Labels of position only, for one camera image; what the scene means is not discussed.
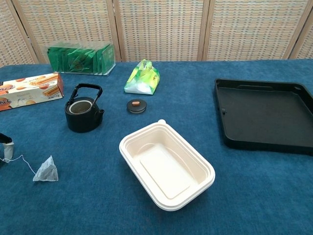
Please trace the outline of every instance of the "green packet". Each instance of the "green packet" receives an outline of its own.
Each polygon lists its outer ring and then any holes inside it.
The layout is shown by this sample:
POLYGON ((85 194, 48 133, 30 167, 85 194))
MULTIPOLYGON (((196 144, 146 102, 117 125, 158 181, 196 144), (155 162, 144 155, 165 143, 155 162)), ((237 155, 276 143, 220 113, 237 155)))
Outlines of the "green packet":
POLYGON ((154 94, 160 81, 160 74, 149 60, 142 60, 126 82, 124 91, 134 94, 154 94))

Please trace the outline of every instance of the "biscuit box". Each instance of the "biscuit box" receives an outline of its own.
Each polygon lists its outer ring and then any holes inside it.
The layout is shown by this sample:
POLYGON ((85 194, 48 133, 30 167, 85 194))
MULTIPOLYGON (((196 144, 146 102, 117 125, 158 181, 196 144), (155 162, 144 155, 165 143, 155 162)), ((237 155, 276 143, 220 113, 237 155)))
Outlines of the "biscuit box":
POLYGON ((63 98, 59 73, 0 82, 0 111, 63 98))

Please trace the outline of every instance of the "black tray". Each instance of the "black tray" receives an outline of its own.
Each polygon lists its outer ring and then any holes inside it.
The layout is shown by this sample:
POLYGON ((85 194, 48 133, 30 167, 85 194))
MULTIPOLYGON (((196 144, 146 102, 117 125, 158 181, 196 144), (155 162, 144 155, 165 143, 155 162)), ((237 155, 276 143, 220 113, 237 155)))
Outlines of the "black tray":
POLYGON ((215 80, 224 143, 313 154, 313 97, 298 83, 215 80))

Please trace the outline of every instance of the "mesh tea bag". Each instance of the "mesh tea bag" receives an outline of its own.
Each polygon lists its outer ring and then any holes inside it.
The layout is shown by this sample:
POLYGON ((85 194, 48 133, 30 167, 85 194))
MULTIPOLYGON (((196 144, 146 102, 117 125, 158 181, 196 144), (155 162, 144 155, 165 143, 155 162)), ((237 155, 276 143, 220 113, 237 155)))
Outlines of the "mesh tea bag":
POLYGON ((50 156, 38 169, 33 181, 58 181, 58 170, 50 156))

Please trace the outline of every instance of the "table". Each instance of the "table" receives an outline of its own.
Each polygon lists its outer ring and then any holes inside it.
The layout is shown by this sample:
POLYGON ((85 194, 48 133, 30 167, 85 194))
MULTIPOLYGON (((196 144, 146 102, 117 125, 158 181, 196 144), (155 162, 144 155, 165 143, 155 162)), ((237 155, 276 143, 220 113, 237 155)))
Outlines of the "table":
MULTIPOLYGON (((214 79, 300 82, 313 93, 313 60, 153 62, 153 96, 125 94, 137 63, 117 63, 110 76, 62 74, 63 99, 0 112, 0 132, 35 172, 50 156, 58 182, 33 182, 27 164, 0 164, 0 233, 10 234, 313 234, 313 157, 226 147, 214 103, 214 79), (105 109, 97 129, 67 128, 64 107, 76 84, 95 83, 105 109), (133 98, 147 110, 130 114, 133 98), (214 184, 179 211, 159 209, 118 145, 164 119, 214 167, 214 184)), ((0 80, 51 72, 49 65, 7 66, 0 80)), ((79 92, 95 96, 96 90, 79 92)))

